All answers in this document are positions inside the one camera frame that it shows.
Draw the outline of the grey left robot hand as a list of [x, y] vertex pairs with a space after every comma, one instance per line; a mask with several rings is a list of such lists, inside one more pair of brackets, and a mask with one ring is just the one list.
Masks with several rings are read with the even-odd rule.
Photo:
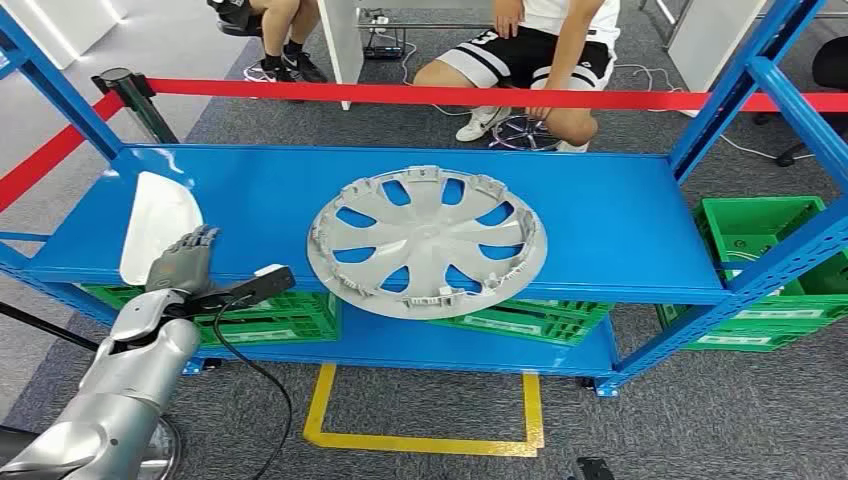
[[145, 291], [174, 289], [199, 294], [209, 290], [211, 248], [218, 232], [217, 227], [201, 225], [166, 248], [150, 267]]

